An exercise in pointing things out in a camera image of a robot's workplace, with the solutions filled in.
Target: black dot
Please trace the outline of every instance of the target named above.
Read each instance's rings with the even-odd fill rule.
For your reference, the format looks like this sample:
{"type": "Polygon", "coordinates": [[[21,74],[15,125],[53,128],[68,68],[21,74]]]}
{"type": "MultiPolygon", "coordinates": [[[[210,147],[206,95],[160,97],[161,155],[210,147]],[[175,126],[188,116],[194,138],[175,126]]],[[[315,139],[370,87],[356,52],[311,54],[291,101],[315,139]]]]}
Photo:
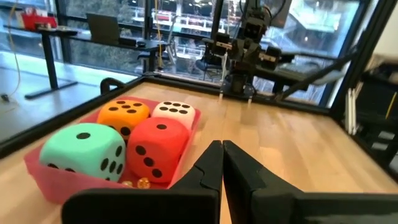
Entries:
{"type": "Polygon", "coordinates": [[[142,146],[137,146],[136,147],[136,152],[139,154],[139,155],[145,155],[145,153],[147,153],[147,151],[145,150],[145,148],[144,147],[142,147],[142,146]]]}
{"type": "Polygon", "coordinates": [[[147,158],[144,159],[144,164],[146,166],[152,167],[152,166],[154,166],[155,162],[154,162],[153,159],[147,157],[147,158]]]}
{"type": "Polygon", "coordinates": [[[109,166],[109,172],[113,172],[115,168],[116,168],[116,162],[113,161],[113,162],[111,163],[111,165],[109,166]]]}
{"type": "Polygon", "coordinates": [[[158,169],[153,169],[152,170],[152,175],[156,178],[161,178],[162,177],[162,171],[158,170],[158,169]]]}
{"type": "Polygon", "coordinates": [[[120,133],[122,133],[122,135],[125,135],[125,136],[130,135],[130,129],[127,127],[123,127],[120,129],[120,133]]]}
{"type": "Polygon", "coordinates": [[[158,128],[158,129],[160,129],[160,130],[165,130],[165,129],[167,128],[167,126],[164,125],[164,124],[158,124],[158,125],[156,126],[156,128],[158,128]]]}
{"type": "Polygon", "coordinates": [[[106,167],[108,166],[109,159],[104,159],[101,163],[101,170],[104,171],[106,167]]]}
{"type": "Polygon", "coordinates": [[[48,164],[47,166],[58,169],[58,167],[55,164],[48,164]]]}
{"type": "Polygon", "coordinates": [[[116,170],[116,173],[120,174],[123,170],[123,164],[119,164],[118,169],[116,170]]]}
{"type": "Polygon", "coordinates": [[[77,139],[86,139],[88,137],[90,137],[89,133],[80,133],[80,134],[76,135],[77,139]]]}
{"type": "Polygon", "coordinates": [[[119,146],[119,147],[116,149],[116,157],[120,156],[120,154],[122,153],[122,149],[123,149],[122,146],[119,146]]]}

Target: orange dice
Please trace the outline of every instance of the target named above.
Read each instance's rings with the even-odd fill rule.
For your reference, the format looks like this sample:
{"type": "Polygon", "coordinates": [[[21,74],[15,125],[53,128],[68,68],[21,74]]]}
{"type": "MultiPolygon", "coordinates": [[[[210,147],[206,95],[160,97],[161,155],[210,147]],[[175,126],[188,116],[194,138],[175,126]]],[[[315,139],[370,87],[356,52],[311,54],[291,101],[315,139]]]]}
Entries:
{"type": "Polygon", "coordinates": [[[105,104],[99,112],[97,123],[108,125],[128,140],[131,131],[147,119],[150,109],[147,105],[133,100],[115,100],[105,104]]]}

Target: floor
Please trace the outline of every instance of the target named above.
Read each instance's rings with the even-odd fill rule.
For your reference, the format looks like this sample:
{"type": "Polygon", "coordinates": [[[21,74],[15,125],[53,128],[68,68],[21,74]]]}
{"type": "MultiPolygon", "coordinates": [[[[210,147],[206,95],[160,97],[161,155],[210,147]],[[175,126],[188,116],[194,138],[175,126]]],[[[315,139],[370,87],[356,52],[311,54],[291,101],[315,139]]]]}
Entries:
{"type": "MultiPolygon", "coordinates": [[[[69,80],[79,84],[57,91],[51,95],[27,100],[25,94],[49,87],[45,61],[18,55],[21,70],[19,88],[12,96],[11,103],[0,101],[0,141],[74,108],[100,94],[99,84],[106,77],[114,77],[122,82],[136,78],[92,68],[56,63],[59,84],[69,80]]],[[[18,72],[14,55],[0,52],[0,93],[12,93],[18,83],[18,72]]]]}
{"type": "MultiPolygon", "coordinates": [[[[256,104],[248,108],[246,103],[219,102],[217,96],[150,83],[125,95],[184,101],[201,110],[181,175],[212,140],[229,139],[306,192],[398,193],[397,184],[330,118],[256,104]]],[[[60,223],[60,206],[44,200],[22,160],[46,138],[0,161],[0,192],[7,192],[0,203],[0,223],[60,223]]],[[[231,223],[225,195],[220,223],[231,223]]]]}

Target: pink bin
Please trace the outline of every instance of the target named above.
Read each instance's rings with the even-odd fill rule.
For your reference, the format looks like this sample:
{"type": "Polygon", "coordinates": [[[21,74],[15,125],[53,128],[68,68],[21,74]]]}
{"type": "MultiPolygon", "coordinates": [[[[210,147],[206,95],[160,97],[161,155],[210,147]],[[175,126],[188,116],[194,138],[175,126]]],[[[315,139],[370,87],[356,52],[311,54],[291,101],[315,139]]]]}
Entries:
{"type": "MultiPolygon", "coordinates": [[[[145,100],[135,97],[120,97],[117,100],[135,100],[140,101],[148,105],[153,110],[159,102],[152,100],[145,100]]],[[[193,122],[193,128],[190,134],[190,139],[187,142],[185,149],[182,154],[180,163],[178,164],[172,181],[168,184],[151,184],[152,189],[168,189],[173,186],[178,178],[180,177],[180,169],[182,163],[185,160],[185,155],[192,144],[193,137],[197,130],[198,122],[200,119],[200,111],[195,109],[196,116],[193,122]]],[[[82,119],[81,123],[95,123],[98,117],[99,110],[90,115],[87,118],[82,119]]],[[[42,145],[30,151],[24,158],[25,164],[29,174],[36,181],[37,186],[43,193],[44,197],[52,203],[63,204],[73,194],[86,189],[92,188],[125,188],[127,186],[120,184],[124,180],[132,180],[136,182],[138,180],[134,174],[130,173],[127,169],[124,170],[119,183],[110,182],[107,180],[99,179],[96,177],[90,177],[85,174],[79,174],[74,172],[67,172],[65,170],[54,169],[51,167],[43,166],[39,163],[39,155],[42,145]]]]}

